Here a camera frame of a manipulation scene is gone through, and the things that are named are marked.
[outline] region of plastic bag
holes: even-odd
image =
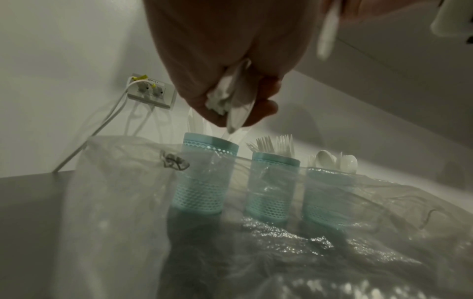
[[[175,204],[222,190],[217,214]],[[410,186],[93,137],[68,187],[54,295],[471,298],[472,228],[473,215]]]

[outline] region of teal plastic container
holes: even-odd
[[[306,176],[304,219],[335,229],[352,224],[354,176],[320,168],[308,168]]]
[[[180,157],[190,166],[179,171],[171,205],[181,211],[200,215],[222,212],[239,146],[227,140],[186,133]],[[211,151],[218,155],[200,155]]]
[[[286,221],[300,165],[301,161],[293,158],[253,153],[246,212],[260,221]]]

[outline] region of power outlet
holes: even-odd
[[[140,76],[141,75],[139,74],[133,74],[133,77]],[[146,89],[142,88],[140,90],[139,84],[133,84],[128,89],[128,98],[145,104],[151,104],[159,108],[171,109],[176,100],[176,88],[174,85],[151,78],[148,78],[148,80],[161,87],[161,92],[155,94],[150,85],[148,85]]]

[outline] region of hand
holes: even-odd
[[[322,13],[327,13],[333,1],[323,0]],[[345,21],[362,21],[428,1],[432,0],[343,0],[341,18]]]
[[[226,116],[205,107],[206,93],[226,67],[244,57],[261,80],[245,123],[275,114],[269,100],[282,77],[304,54],[317,15],[315,0],[144,0],[149,27],[173,84],[208,121],[224,127]]]

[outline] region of power cord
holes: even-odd
[[[138,84],[138,83],[141,83],[141,82],[146,82],[148,84],[153,84],[153,82],[147,80],[147,79],[143,79],[143,80],[136,80],[136,81],[133,81],[133,82],[130,82],[132,80],[132,78],[130,78],[130,80],[128,81],[128,84],[124,90],[124,92],[122,93],[122,95],[119,97],[118,101],[113,105],[112,109],[110,110],[110,112],[107,114],[107,116],[103,119],[102,121],[102,124],[100,125],[100,127],[98,127],[97,130],[95,130],[89,137],[92,137],[92,136],[95,136],[97,135],[100,131],[102,131],[103,128],[106,127],[106,125],[108,125],[118,114],[120,114],[120,112],[122,112],[123,108],[125,108],[125,105],[127,104],[127,101],[128,101],[128,97],[125,97],[127,95],[127,91],[128,89],[130,88],[130,86],[134,85],[134,84]],[[115,109],[117,108],[118,104],[121,102],[121,100],[123,99],[123,97],[125,97],[125,100],[123,101],[122,105],[118,108],[117,111],[115,111]],[[67,158],[65,158],[52,172],[53,173],[56,173],[58,172],[59,170],[61,170],[70,160],[72,160],[72,158],[74,158],[78,153],[80,153],[80,151],[85,147],[87,141],[84,141],[84,143],[82,143],[75,151],[73,151],[72,154],[70,154]]]

